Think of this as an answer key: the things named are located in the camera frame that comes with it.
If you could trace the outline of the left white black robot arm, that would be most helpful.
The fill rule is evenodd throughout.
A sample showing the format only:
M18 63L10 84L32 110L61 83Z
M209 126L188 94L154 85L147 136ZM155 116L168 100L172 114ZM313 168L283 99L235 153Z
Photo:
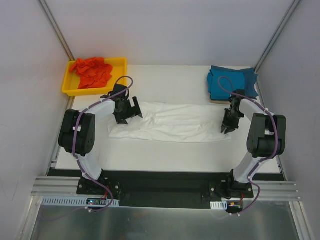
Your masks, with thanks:
M83 110L66 110L58 137L58 145L76 160L81 171L77 194L110 195L98 157L93 154L96 143L96 124L106 117L114 117L118 125L127 125L127 119L143 117L138 98L122 84L100 97L99 101Z

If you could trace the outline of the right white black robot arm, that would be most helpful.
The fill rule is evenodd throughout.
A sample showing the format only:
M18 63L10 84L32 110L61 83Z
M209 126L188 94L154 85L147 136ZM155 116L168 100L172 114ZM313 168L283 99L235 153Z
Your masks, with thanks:
M239 128L241 118L251 124L246 139L247 153L232 169L222 187L230 197L245 193L250 180L268 160L282 155L286 143L286 117L271 113L255 99L245 96L244 90L235 90L229 98L230 107L224 110L221 132L232 133Z

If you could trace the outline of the white t shirt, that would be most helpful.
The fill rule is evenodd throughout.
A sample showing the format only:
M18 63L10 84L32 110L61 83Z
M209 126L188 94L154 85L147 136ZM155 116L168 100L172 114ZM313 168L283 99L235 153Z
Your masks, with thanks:
M169 104L141 102L142 117L127 120L128 124L108 121L108 136L171 143L213 143L232 139L221 132L224 108L219 105Z

